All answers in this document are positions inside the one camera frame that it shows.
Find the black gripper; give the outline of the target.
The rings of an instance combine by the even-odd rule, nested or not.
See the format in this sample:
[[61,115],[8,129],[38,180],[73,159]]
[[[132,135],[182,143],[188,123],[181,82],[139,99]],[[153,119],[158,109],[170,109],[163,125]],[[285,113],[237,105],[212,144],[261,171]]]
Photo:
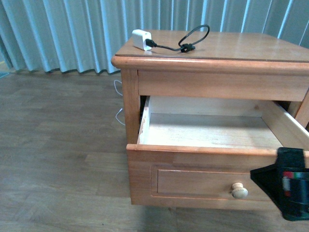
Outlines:
[[274,164],[251,170],[250,175],[285,220],[309,219],[309,170],[302,149],[280,147]]

